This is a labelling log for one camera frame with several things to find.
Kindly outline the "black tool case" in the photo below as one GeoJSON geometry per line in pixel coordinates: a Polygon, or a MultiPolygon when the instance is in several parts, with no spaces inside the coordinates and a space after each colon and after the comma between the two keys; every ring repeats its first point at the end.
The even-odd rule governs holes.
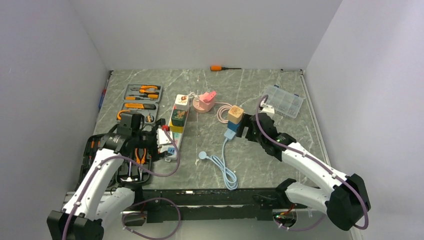
{"type": "MultiPolygon", "coordinates": [[[[89,172],[93,162],[95,161],[95,156],[97,152],[98,145],[100,144],[100,140],[103,137],[103,134],[98,135],[92,135],[88,138],[85,149],[83,152],[83,158],[82,158],[82,164],[80,167],[80,173],[79,173],[79,179],[76,184],[75,190],[79,188],[79,186],[82,184],[85,176],[89,172]]],[[[145,163],[142,165],[144,168],[148,169],[149,171],[153,167],[153,162],[157,161],[159,159],[159,154],[154,152],[147,152],[145,163]]],[[[130,164],[128,161],[123,159],[112,159],[108,161],[108,163],[120,163],[121,165],[116,169],[114,174],[112,175],[112,178],[110,179],[107,188],[118,188],[119,186],[122,187],[125,184],[132,184],[132,185],[146,185],[151,178],[151,174],[146,172],[145,170],[142,170],[142,180],[139,180],[139,173],[138,173],[138,167],[134,164],[130,164]]]]}

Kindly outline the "orange pliers in case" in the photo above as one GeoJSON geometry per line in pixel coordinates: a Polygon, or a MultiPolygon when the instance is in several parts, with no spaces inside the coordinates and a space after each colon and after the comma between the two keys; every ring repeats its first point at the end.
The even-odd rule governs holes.
{"type": "MultiPolygon", "coordinates": [[[[146,162],[146,149],[136,148],[135,157],[136,157],[136,162],[142,166],[146,162]]],[[[143,179],[143,170],[141,168],[138,168],[138,176],[139,176],[139,180],[141,181],[143,179]]]]}

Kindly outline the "clear plastic screw box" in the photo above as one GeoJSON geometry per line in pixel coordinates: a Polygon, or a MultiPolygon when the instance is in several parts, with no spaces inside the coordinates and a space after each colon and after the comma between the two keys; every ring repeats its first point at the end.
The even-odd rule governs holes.
{"type": "Polygon", "coordinates": [[[269,85],[263,94],[268,95],[266,104],[272,106],[276,112],[293,119],[298,116],[304,101],[299,95],[283,90],[277,85],[269,85]]]}

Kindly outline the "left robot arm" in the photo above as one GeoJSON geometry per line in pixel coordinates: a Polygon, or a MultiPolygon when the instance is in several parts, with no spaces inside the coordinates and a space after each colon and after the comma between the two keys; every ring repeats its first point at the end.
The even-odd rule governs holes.
{"type": "Polygon", "coordinates": [[[53,210],[47,226],[54,240],[101,240],[105,228],[123,210],[139,209],[144,203],[142,187],[126,183],[118,187],[105,201],[101,201],[111,179],[124,163],[136,162],[136,149],[149,155],[158,153],[157,130],[166,124],[160,118],[150,130],[142,129],[144,117],[140,113],[125,113],[122,120],[100,138],[94,160],[71,199],[60,211],[53,210]]]}

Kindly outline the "yellow cube adapter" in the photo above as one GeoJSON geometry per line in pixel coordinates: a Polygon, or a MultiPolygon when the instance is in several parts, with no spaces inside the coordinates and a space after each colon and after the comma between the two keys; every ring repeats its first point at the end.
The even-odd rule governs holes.
{"type": "Polygon", "coordinates": [[[170,122],[168,126],[173,133],[179,133],[179,134],[182,134],[185,128],[184,126],[174,125],[172,122],[170,122]]]}

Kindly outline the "light blue power strip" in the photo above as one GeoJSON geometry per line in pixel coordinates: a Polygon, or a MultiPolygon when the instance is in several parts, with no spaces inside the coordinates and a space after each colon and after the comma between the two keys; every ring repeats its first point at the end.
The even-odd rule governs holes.
{"type": "Polygon", "coordinates": [[[237,132],[231,131],[230,129],[228,129],[225,131],[224,133],[224,137],[226,139],[228,139],[229,141],[232,141],[234,139],[234,137],[236,136],[237,132]]]}

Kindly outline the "dark blue cube adapter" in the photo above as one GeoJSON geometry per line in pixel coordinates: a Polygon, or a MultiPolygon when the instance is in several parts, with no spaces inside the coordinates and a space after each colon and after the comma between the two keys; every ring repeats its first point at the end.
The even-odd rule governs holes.
{"type": "Polygon", "coordinates": [[[240,125],[241,125],[241,121],[239,121],[238,123],[228,121],[227,128],[236,133],[240,125]]]}

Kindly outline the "grey tool tray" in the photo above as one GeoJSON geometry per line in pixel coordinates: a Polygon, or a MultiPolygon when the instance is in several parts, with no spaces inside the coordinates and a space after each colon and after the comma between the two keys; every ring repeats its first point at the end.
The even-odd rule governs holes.
{"type": "Polygon", "coordinates": [[[143,115],[145,124],[153,124],[157,117],[162,93],[161,85],[128,84],[115,120],[119,122],[122,119],[122,113],[137,113],[143,115]]]}

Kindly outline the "pink round socket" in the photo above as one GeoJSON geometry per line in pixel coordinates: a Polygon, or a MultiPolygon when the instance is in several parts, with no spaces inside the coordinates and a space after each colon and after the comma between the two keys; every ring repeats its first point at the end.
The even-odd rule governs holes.
{"type": "Polygon", "coordinates": [[[215,105],[216,91],[196,95],[192,100],[193,108],[198,113],[207,113],[215,105]]]}

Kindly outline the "white cube adapter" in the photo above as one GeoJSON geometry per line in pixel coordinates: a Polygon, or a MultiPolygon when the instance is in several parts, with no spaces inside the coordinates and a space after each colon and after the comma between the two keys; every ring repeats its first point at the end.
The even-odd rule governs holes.
{"type": "Polygon", "coordinates": [[[188,111],[190,108],[190,98],[188,95],[178,94],[174,102],[174,109],[188,111]]]}

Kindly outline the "blue red pen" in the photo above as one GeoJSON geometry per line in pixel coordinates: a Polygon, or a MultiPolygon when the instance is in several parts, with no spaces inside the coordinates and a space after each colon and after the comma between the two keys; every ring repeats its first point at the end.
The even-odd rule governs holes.
{"type": "Polygon", "coordinates": [[[102,105],[103,105],[103,102],[104,102],[104,98],[105,98],[105,95],[106,95],[106,92],[107,92],[108,84],[109,84],[109,80],[107,80],[105,82],[105,86],[104,86],[104,88],[103,88],[103,90],[101,92],[101,95],[100,95],[100,98],[99,98],[99,102],[98,102],[98,109],[99,110],[102,108],[102,105]]]}

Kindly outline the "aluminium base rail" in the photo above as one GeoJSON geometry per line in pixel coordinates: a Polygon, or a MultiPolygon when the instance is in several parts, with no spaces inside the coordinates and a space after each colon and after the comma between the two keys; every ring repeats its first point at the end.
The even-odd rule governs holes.
{"type": "MultiPolygon", "coordinates": [[[[114,192],[106,189],[101,201],[104,202],[114,192]]],[[[122,212],[126,210],[130,212],[147,211],[148,213],[157,211],[159,216],[148,216],[149,220],[155,222],[171,220],[171,208],[176,209],[176,220],[179,222],[217,218],[258,218],[271,221],[275,219],[275,214],[279,214],[282,209],[290,208],[293,205],[306,207],[297,203],[280,206],[275,201],[277,198],[276,188],[142,189],[142,194],[142,200],[137,200],[122,212]]]]}

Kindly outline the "tan cube adapter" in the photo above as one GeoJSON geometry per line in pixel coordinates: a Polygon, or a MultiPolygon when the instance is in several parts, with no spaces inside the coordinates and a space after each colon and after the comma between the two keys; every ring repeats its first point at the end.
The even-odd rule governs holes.
{"type": "Polygon", "coordinates": [[[233,123],[233,124],[239,124],[240,121],[242,120],[244,114],[244,110],[237,106],[237,105],[233,105],[229,110],[228,110],[228,121],[233,123]]]}

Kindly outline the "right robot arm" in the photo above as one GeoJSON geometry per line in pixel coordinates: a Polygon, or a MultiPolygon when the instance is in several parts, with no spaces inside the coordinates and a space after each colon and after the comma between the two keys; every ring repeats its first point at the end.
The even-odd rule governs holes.
{"type": "Polygon", "coordinates": [[[284,180],[275,188],[275,202],[280,207],[310,207],[343,231],[357,227],[360,219],[367,219],[371,203],[359,175],[347,175],[317,159],[294,137],[278,132],[266,113],[244,114],[236,136],[241,137],[245,128],[248,141],[259,143],[268,155],[296,168],[316,185],[307,186],[293,178],[284,180]]]}

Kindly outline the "orange handled screwdriver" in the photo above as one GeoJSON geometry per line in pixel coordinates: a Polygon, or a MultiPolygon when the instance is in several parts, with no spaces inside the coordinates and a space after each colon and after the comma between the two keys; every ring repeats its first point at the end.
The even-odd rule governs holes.
{"type": "Polygon", "coordinates": [[[210,67],[211,72],[220,72],[220,71],[226,71],[226,70],[241,70],[240,67],[224,67],[220,65],[213,65],[210,67]]]}

